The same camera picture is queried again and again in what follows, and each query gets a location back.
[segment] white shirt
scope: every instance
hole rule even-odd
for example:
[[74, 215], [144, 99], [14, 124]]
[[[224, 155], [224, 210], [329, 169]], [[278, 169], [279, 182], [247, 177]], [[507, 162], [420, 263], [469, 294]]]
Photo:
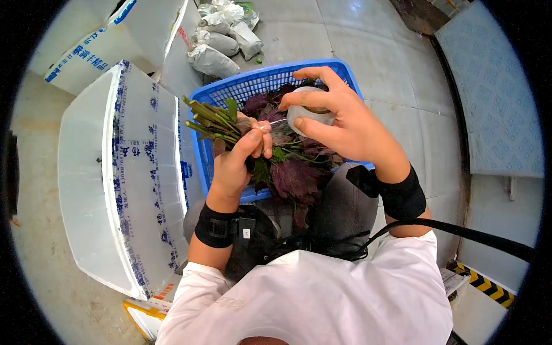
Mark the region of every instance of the white shirt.
[[452, 311], [433, 231], [381, 240], [371, 261], [297, 250], [230, 288], [215, 268], [188, 263], [157, 344], [228, 344], [265, 336], [290, 345], [438, 344]]

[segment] yellow black striped tape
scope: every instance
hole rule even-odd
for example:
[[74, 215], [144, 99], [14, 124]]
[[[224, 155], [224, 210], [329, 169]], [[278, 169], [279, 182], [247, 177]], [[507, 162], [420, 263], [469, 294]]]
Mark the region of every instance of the yellow black striped tape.
[[447, 269], [456, 274], [470, 275], [470, 284], [475, 286], [479, 291], [494, 299], [505, 308], [510, 308], [512, 306], [515, 298], [514, 294], [503, 287], [496, 285], [474, 270], [462, 265], [460, 262], [450, 260], [447, 264]]

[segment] fingernail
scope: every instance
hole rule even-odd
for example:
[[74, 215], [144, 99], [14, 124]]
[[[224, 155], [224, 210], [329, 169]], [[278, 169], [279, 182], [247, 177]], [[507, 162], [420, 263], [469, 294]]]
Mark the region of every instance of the fingernail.
[[293, 120], [293, 124], [295, 125], [295, 127], [300, 127], [301, 126], [301, 123], [303, 122], [303, 118], [295, 118], [295, 120]]

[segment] gray floor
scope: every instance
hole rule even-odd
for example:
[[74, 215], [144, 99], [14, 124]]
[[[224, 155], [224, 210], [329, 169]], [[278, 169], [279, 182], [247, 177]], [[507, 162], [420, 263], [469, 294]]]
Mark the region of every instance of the gray floor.
[[[336, 56], [347, 61], [366, 104], [405, 148], [434, 218], [461, 224], [460, 151], [454, 108], [427, 39], [412, 33], [387, 0], [256, 0], [264, 41], [262, 65]], [[18, 94], [13, 131], [20, 159], [15, 246], [29, 284], [68, 344], [142, 344], [122, 302], [127, 297], [75, 265], [60, 212], [57, 144], [63, 111], [75, 97], [28, 73]], [[378, 208], [375, 229], [385, 225]], [[438, 259], [457, 241], [437, 231]]]

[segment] black wrist band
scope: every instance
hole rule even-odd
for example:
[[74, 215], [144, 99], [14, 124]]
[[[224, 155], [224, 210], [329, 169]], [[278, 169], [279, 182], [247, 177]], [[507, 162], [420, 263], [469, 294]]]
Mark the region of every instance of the black wrist band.
[[426, 197], [412, 165], [410, 173], [400, 183], [379, 181], [379, 194], [385, 213], [396, 220], [415, 219], [426, 210]]
[[349, 169], [347, 179], [370, 198], [381, 195], [385, 213], [396, 220], [415, 219], [426, 210], [426, 197], [412, 165], [410, 173], [400, 183], [381, 182], [375, 170], [367, 170], [364, 166]]
[[205, 203], [195, 227], [195, 236], [209, 247], [227, 248], [233, 242], [231, 223], [237, 216], [238, 212], [215, 212]]

